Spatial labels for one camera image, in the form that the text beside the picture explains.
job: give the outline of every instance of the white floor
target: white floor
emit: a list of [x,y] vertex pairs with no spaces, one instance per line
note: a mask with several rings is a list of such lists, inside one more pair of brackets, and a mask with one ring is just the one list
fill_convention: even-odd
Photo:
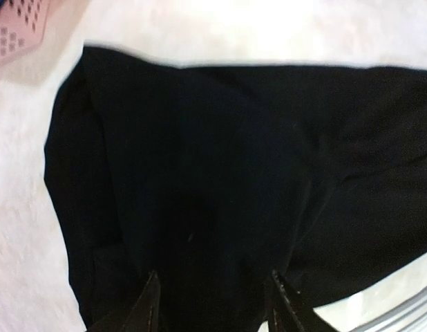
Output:
[[[43,182],[50,112],[84,41],[172,64],[427,68],[427,0],[53,0],[44,43],[0,68],[0,332],[82,332]],[[349,331],[427,285],[427,255],[320,308]]]

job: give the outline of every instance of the pink plastic basket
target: pink plastic basket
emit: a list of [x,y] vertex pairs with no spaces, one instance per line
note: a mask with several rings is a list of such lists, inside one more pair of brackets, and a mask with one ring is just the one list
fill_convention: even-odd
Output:
[[0,9],[0,64],[43,40],[50,0],[7,0]]

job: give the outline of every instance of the black garment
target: black garment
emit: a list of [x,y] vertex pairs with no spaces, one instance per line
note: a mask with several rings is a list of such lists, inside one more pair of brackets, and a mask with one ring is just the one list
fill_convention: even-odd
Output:
[[318,306],[427,252],[426,71],[85,48],[45,152],[87,325],[157,270],[172,331],[256,331],[272,269]]

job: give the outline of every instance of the black fabric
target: black fabric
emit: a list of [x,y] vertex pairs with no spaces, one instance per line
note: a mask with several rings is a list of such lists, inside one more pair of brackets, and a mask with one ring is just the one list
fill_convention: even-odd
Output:
[[86,47],[45,152],[87,325],[157,270],[171,331],[256,331],[272,269],[318,306],[427,252],[426,71]]

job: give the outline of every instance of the wrinkled fabric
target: wrinkled fabric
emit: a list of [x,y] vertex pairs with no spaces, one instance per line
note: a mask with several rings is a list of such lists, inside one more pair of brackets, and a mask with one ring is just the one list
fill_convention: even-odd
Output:
[[172,331],[257,331],[272,269],[318,306],[427,252],[427,71],[85,47],[45,153],[88,326],[152,270]]

